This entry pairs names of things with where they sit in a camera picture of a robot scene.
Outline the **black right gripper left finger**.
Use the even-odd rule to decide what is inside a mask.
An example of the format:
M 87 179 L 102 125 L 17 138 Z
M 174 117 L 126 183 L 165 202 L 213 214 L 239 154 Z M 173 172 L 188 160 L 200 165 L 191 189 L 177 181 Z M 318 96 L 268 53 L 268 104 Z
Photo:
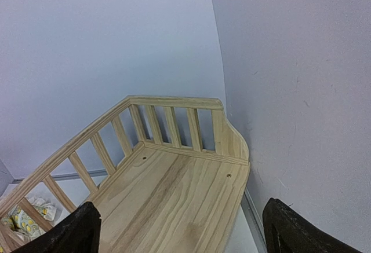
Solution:
M 101 215 L 90 201 L 83 203 L 53 229 L 15 252 L 98 252 Z

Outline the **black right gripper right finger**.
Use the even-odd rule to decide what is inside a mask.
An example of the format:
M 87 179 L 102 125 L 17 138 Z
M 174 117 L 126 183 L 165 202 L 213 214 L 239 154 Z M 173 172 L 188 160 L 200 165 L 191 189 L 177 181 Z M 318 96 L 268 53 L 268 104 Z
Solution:
M 263 210 L 268 252 L 358 252 L 321 231 L 279 199 L 270 198 Z

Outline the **lemon print bed cushion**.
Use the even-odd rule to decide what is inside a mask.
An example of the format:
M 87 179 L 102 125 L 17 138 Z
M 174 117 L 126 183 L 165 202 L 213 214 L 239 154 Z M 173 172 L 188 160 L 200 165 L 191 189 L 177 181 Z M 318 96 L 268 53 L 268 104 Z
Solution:
M 57 213 L 55 205 L 40 197 L 31 197 L 28 201 L 46 221 L 50 224 L 53 223 Z M 22 238 L 28 238 L 29 240 L 36 239 L 45 233 L 38 223 L 20 206 L 13 207 L 1 218 L 1 222 L 4 226 L 22 236 Z

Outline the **wooden pet bed frame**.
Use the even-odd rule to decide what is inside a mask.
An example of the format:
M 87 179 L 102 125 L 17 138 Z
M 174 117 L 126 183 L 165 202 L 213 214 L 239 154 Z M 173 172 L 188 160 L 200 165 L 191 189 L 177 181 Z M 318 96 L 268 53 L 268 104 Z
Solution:
M 250 173 L 249 148 L 216 98 L 128 96 L 1 199 L 46 232 L 90 201 L 98 252 L 222 252 Z M 57 207 L 52 224 L 28 201 Z M 1 227 L 1 245 L 27 243 Z

